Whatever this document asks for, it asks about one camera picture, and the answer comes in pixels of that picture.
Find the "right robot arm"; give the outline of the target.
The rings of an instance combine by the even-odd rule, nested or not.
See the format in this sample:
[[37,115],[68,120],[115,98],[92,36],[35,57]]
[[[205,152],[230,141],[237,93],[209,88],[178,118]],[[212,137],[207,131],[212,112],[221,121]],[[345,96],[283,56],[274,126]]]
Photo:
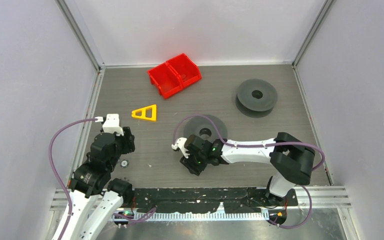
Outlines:
[[260,141],[221,138],[210,142],[192,134],[177,138],[171,148],[182,153],[180,162],[196,176],[207,165],[258,163],[273,166],[277,172],[269,179],[263,196],[270,205],[279,205],[296,185],[310,183],[316,155],[309,144],[286,132]]

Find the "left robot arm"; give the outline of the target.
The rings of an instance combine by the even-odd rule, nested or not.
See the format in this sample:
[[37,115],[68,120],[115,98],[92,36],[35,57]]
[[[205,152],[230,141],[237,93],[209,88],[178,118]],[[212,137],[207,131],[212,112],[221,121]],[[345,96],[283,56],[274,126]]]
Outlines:
[[116,210],[133,202],[132,184],[111,177],[121,155],[135,151],[130,127],[122,130],[123,134],[101,132],[94,138],[86,162],[70,179],[67,217],[58,225],[54,240],[95,240]]

